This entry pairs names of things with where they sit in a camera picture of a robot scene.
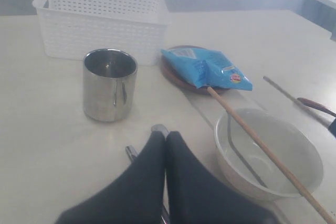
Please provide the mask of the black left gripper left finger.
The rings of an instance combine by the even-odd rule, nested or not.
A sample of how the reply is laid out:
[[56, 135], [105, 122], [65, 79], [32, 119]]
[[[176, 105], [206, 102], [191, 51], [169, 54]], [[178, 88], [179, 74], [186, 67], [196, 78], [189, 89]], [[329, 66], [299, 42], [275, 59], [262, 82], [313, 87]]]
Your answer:
[[110, 185], [64, 211], [57, 223], [160, 223], [165, 138], [152, 132], [134, 162]]

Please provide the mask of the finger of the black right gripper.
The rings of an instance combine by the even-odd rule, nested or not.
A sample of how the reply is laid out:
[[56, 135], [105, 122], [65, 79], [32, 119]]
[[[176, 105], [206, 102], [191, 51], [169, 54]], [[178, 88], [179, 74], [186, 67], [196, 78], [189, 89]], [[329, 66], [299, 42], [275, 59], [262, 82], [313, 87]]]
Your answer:
[[328, 131], [336, 137], [336, 118], [331, 122], [331, 124], [328, 126]]

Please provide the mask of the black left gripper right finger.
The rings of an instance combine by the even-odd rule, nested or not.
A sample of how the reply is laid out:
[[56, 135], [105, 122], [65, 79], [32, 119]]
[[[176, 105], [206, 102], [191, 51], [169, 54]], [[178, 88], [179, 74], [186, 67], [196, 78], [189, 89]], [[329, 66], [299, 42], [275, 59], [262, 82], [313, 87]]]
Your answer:
[[166, 180], [171, 223], [278, 223], [268, 209], [233, 191], [195, 157], [181, 134], [166, 138]]

